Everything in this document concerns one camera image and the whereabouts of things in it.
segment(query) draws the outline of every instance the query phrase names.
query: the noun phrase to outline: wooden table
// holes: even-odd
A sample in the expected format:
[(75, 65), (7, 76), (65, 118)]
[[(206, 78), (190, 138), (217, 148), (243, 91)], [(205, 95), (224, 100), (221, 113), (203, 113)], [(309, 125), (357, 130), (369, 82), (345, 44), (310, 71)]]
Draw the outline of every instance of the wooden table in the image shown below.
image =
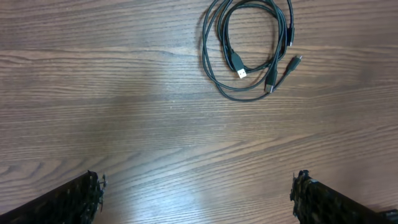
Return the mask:
[[(288, 14), (287, 3), (275, 0)], [(102, 223), (298, 223), (293, 173), (380, 211), (398, 206), (398, 2), (294, 0), (303, 55), (270, 97), (223, 98), (201, 65), (211, 0), (0, 2), (0, 213), (105, 172)], [(276, 21), (236, 11), (246, 65)], [(224, 82), (245, 86), (208, 41)], [(245, 93), (256, 96), (264, 87)]]

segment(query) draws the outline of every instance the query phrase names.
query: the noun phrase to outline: coiled cable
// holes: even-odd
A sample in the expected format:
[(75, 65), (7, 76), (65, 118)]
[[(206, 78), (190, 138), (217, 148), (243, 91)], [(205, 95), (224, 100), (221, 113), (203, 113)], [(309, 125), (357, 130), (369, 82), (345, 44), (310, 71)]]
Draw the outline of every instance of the coiled cable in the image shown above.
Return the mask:
[[(216, 9), (213, 17), (209, 20), (210, 12), (212, 9), (215, 7), (216, 3), (219, 0), (214, 0), (213, 3), (210, 5), (210, 7), (207, 10), (207, 13), (205, 15), (205, 20), (203, 22), (203, 51), (202, 51), (202, 62), (203, 62), (203, 68), (205, 69), (205, 72), (207, 76), (215, 83), (217, 86), (218, 90), (220, 93), (225, 96), (226, 98), (233, 100), (233, 101), (240, 101), (240, 102), (251, 102), (251, 101), (257, 101), (260, 99), (265, 98), (267, 95), (272, 93), (283, 81), (284, 79), (289, 75), (290, 72), (292, 72), (297, 65), (301, 61), (301, 56), (296, 56), (292, 59), (292, 61), (289, 63), (285, 73), (283, 76), (280, 78), (278, 82), (276, 82), (277, 79), (277, 64), (278, 62), (284, 57), (287, 46), (291, 46), (293, 44), (294, 40), (294, 17), (293, 17), (293, 8), (292, 8), (292, 3), (290, 0), (287, 0), (287, 3), (289, 5), (289, 12), (290, 12), (290, 25), (289, 28), (287, 28), (286, 24), (286, 18), (282, 10), (274, 3), (273, 0), (243, 0), (238, 3), (236, 3), (230, 10), (228, 10), (229, 6), (232, 3), (232, 0), (224, 0)], [(261, 2), (264, 4), (256, 4), (252, 2)], [(228, 34), (228, 26), (229, 26), (229, 20), (231, 18), (232, 13), (237, 10), (237, 9), (243, 9), (243, 8), (259, 8), (267, 11), (270, 13), (272, 16), (274, 16), (277, 21), (278, 21), (278, 27), (279, 27), (279, 35), (278, 35), (278, 43), (276, 46), (276, 50), (274, 53), (274, 56), (269, 60), (264, 62), (262, 65), (259, 65), (256, 68), (249, 68), (243, 64), (243, 61), (241, 60), (240, 56), (233, 50), (231, 43), (229, 41), (229, 34)], [(269, 68), (266, 74), (255, 84), (248, 86), (246, 88), (235, 88), (232, 86), (225, 85), (221, 82), (219, 82), (215, 74), (213, 72), (213, 69), (211, 68), (211, 63), (210, 59), (208, 56), (208, 51), (207, 51), (207, 39), (210, 33), (210, 29), (214, 23), (214, 21), (217, 21), (217, 36), (219, 41), (221, 42), (222, 48), (223, 48), (223, 55), (225, 58), (226, 63), (228, 64), (228, 67), (234, 71), (237, 72), (239, 77), (244, 78), (247, 73), (253, 73), (257, 72), (266, 68)], [(261, 83), (265, 81), (266, 87), (265, 87), (265, 93), (261, 96), (258, 96), (256, 98), (252, 99), (239, 99), (232, 97), (228, 95), (225, 91), (224, 88), (227, 90), (232, 90), (232, 91), (248, 91), (252, 90), (255, 87), (259, 86)]]

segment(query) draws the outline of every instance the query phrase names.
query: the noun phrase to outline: metal connector tip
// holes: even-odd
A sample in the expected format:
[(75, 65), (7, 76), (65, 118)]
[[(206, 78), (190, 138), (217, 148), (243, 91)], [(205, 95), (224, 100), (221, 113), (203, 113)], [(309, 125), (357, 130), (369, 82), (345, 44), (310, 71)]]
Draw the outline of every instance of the metal connector tip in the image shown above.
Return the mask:
[(266, 85), (266, 92), (267, 93), (272, 93), (274, 91), (274, 87), (273, 85)]
[(239, 78), (244, 78), (247, 76), (246, 71), (242, 68), (238, 71)]

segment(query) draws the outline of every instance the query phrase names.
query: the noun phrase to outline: usb connector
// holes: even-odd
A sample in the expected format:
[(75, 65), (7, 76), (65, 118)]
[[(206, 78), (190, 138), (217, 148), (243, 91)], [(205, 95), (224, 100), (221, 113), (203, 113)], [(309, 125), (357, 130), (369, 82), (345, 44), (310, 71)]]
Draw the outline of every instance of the usb connector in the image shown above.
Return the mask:
[(242, 68), (242, 69), (240, 69), (238, 71), (238, 75), (239, 75), (239, 78), (244, 78), (244, 77), (247, 76), (246, 71), (244, 70), (244, 68)]
[(232, 51), (231, 54), (231, 63), (235, 68), (236, 72), (238, 73), (239, 78), (244, 78), (247, 76), (246, 71), (244, 70), (244, 65), (241, 57), (234, 51)]

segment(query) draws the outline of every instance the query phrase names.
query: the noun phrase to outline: black cable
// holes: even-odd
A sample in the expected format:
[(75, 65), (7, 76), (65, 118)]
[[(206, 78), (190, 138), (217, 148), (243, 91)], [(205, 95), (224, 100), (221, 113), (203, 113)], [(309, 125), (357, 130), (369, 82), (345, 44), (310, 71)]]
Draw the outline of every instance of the black cable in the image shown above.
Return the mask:
[[(230, 10), (228, 10), (229, 6), (232, 3), (232, 0), (224, 0), (220, 6), (218, 6), (217, 10), (213, 14), (213, 17), (209, 20), (210, 12), (216, 5), (216, 3), (219, 0), (214, 0), (213, 3), (210, 5), (206, 16), (205, 16), (205, 21), (203, 23), (203, 52), (202, 52), (202, 61), (203, 61), (203, 68), (205, 69), (205, 72), (207, 76), (215, 83), (217, 88), (219, 89), (220, 93), (225, 96), (226, 98), (233, 100), (233, 101), (240, 101), (240, 102), (250, 102), (250, 101), (256, 101), (263, 99), (270, 93), (272, 93), (286, 78), (286, 76), (292, 72), (296, 66), (300, 63), (301, 57), (294, 57), (293, 60), (289, 63), (284, 75), (282, 78), (276, 83), (276, 78), (277, 78), (277, 64), (278, 62), (284, 57), (288, 43), (291, 46), (293, 44), (294, 40), (294, 18), (293, 18), (293, 8), (292, 8), (292, 3), (290, 0), (287, 0), (287, 3), (289, 5), (289, 11), (290, 11), (290, 26), (287, 28), (286, 24), (286, 18), (282, 10), (276, 4), (274, 3), (273, 0), (243, 0), (238, 3), (236, 3)], [(262, 2), (263, 4), (253, 4), (250, 2)], [(229, 42), (229, 34), (228, 34), (228, 26), (229, 26), (229, 19), (231, 18), (232, 13), (237, 10), (237, 9), (243, 9), (243, 8), (249, 8), (249, 7), (254, 7), (254, 8), (259, 8), (267, 11), (270, 13), (272, 16), (274, 16), (277, 21), (278, 21), (278, 26), (279, 26), (279, 35), (278, 35), (278, 43), (276, 47), (276, 51), (274, 53), (274, 56), (267, 62), (264, 62), (262, 65), (256, 67), (256, 68), (249, 68), (244, 66), (243, 61), (241, 60), (240, 56), (233, 50), (231, 43)], [(214, 73), (213, 69), (211, 68), (211, 63), (210, 59), (208, 56), (207, 52), (207, 38), (210, 33), (210, 29), (214, 23), (215, 20), (218, 19), (217, 22), (217, 34), (218, 34), (218, 39), (221, 42), (221, 45), (223, 47), (223, 54), (224, 58), (226, 60), (226, 63), (228, 64), (228, 67), (234, 71), (238, 72), (239, 77), (243, 78), (246, 76), (247, 73), (252, 73), (252, 72), (257, 72), (260, 70), (263, 70), (265, 68), (269, 68), (266, 74), (255, 84), (246, 87), (246, 88), (235, 88), (232, 86), (225, 85), (221, 82), (219, 82)], [(266, 92), (257, 98), (253, 99), (238, 99), (234, 98), (232, 96), (229, 96), (227, 93), (225, 93), (224, 89), (227, 90), (233, 90), (233, 91), (248, 91), (252, 90), (253, 88), (259, 86), (261, 83), (266, 82)]]

